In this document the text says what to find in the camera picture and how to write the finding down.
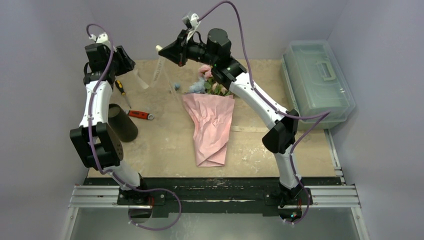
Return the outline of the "cream printed ribbon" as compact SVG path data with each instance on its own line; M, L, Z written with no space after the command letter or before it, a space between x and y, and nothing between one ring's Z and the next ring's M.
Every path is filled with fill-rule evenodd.
M179 67L161 56L155 60L137 60L138 73L148 88L132 87L134 92L131 93L131 99L139 106L150 107L149 112L156 117L170 112L184 116L189 121L182 96L188 92L191 85L198 81L198 70L201 66L201 63L189 60L186 65ZM174 83L180 84L178 91L174 90ZM268 129L251 107L238 95L233 94L233 97L235 105L231 130L249 133L266 132Z

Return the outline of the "pink flower bouquet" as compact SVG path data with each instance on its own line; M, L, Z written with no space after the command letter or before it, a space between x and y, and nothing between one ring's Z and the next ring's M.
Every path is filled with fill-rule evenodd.
M223 167L235 108L233 93L214 79L210 65L202 65L182 104L194 123L196 166Z

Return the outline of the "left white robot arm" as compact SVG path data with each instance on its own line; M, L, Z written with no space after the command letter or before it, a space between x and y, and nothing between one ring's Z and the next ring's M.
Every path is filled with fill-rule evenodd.
M85 46L85 52L85 110L78 128L70 130L70 140L86 168L110 175L123 194L129 193L132 201L142 205L149 199L147 185L124 162L121 141L108 124L116 77L134 70L136 64L122 46L111 48L104 43L92 43Z

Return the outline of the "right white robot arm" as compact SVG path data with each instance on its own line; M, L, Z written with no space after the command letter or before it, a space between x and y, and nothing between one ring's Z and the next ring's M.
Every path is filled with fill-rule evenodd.
M300 198L303 189L293 157L299 114L272 100L253 81L249 68L232 57L231 47L227 32L213 28L208 32L205 43L190 39L188 30L182 30L174 42L155 48L159 56L180 67L188 60L210 65L215 81L244 100L259 115L268 128L262 143L274 154L279 171L280 196L284 202L292 204Z

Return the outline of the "black cylindrical vase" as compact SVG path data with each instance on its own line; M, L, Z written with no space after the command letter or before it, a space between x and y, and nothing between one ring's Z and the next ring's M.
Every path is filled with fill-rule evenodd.
M108 105L108 124L122 142L132 142L138 136L139 130L137 126L116 103Z

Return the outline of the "yellow black screwdriver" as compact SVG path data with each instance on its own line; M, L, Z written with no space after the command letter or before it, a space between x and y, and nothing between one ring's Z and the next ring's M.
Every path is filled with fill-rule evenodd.
M123 98L124 98L125 102L127 103L128 107L130 109L132 109L131 103L130 103L130 101L128 99L128 96L127 96L127 92L124 90L124 87L123 87L122 82L119 81L119 80L116 80L114 84L115 84L116 88L118 89L118 91L120 92L120 94L123 96Z

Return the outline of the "loose blue flower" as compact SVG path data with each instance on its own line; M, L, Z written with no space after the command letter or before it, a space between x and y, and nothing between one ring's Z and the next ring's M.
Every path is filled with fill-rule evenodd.
M175 91L178 91L181 88L181 85L179 83L174 83L173 88Z

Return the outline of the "clear plastic storage box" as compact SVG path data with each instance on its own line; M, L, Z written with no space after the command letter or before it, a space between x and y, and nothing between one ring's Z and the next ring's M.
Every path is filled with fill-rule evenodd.
M329 111L317 129L345 122L356 103L326 40L294 40L282 56L281 74L290 109L309 117Z

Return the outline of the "red handled wrench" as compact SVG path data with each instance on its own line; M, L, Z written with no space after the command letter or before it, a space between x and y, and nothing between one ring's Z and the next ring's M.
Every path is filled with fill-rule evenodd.
M143 119L143 120L153 120L155 117L147 112L137 111L137 110L128 110L125 112L129 117Z

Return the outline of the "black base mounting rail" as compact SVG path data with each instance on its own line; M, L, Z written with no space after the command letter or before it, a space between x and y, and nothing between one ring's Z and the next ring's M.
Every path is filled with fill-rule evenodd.
M313 204L311 190L286 190L278 177L145 177L148 192L119 191L117 204L170 213L261 214L297 220Z

